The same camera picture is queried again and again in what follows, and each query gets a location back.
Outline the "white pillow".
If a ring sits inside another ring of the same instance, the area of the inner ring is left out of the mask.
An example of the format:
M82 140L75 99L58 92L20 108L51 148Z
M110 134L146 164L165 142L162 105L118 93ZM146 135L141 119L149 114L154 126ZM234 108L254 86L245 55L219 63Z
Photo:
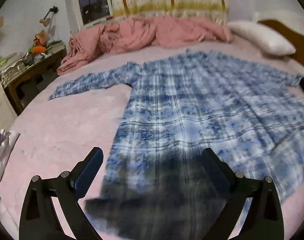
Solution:
M281 57L296 53L296 48L283 35L263 24L231 21L227 26L233 33L252 42L266 54Z

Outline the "wooden white headboard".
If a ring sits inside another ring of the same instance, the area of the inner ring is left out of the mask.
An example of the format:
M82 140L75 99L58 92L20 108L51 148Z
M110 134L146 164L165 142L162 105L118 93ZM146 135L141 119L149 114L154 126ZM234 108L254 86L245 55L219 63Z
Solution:
M296 49L295 54L290 57L304 66L304 35L294 31L278 20L260 20L258 23L270 27L283 35Z

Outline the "blue plaid shirt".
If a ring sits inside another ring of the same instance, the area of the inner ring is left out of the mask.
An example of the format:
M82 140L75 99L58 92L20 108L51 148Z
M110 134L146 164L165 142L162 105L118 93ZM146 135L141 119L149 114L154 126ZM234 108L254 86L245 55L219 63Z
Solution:
M224 200L201 163L211 148L248 178L271 176L280 200L304 182L301 76L218 51L128 62L59 85L52 99L132 88L98 198L85 212L98 231L128 239L200 239Z

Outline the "stack of papers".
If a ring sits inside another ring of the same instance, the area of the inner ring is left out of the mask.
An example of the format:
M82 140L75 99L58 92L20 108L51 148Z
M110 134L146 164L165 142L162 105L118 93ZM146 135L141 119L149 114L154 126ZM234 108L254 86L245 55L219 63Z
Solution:
M28 53L12 53L0 59L0 81L4 88L27 70L24 62L27 55Z

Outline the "pink crumpled duvet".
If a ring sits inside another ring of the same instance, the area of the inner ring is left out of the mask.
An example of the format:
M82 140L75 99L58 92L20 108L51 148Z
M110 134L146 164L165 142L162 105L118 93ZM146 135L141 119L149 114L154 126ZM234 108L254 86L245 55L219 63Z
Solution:
M230 42L231 31L204 17L131 17L122 22L99 24L73 35L70 52L57 69L65 75L99 56L137 51L148 46L178 48L203 41Z

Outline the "orange plush toy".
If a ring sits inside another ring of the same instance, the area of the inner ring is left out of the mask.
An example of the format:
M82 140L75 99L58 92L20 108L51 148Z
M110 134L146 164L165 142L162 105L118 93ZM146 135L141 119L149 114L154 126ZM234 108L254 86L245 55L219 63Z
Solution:
M31 50L32 54L46 53L47 49L43 46L34 46Z

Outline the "wooden side table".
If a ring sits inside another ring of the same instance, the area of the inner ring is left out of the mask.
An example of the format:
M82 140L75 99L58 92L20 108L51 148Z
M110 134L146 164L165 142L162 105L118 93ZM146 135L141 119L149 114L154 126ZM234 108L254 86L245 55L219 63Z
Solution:
M54 72L54 77L57 78L57 69L66 55L67 52L65 45L63 43L58 43L57 49L50 56L32 65L28 70L19 74L18 77L15 77L13 81L6 85L4 88L5 93L17 115L20 115L25 109L17 94L17 87L24 82L30 81L36 75L45 74L48 70L52 70Z

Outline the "window with white frame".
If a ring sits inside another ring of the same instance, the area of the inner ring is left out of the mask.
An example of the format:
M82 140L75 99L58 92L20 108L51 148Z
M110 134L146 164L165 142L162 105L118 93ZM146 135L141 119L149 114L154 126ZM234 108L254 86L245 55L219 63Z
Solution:
M71 33L112 18L111 0L65 0Z

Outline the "white drawer cabinet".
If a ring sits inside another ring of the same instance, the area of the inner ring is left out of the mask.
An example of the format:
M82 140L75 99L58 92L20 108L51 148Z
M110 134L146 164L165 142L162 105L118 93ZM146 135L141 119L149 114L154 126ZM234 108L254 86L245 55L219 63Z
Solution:
M0 81L0 129L9 130L17 117Z

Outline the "white folded clothes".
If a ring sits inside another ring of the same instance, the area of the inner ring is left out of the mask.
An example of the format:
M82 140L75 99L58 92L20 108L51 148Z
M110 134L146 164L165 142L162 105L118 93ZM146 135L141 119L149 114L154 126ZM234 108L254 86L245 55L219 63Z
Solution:
M10 154L19 136L20 133L16 131L7 131L5 129L0 130L0 181L4 174Z

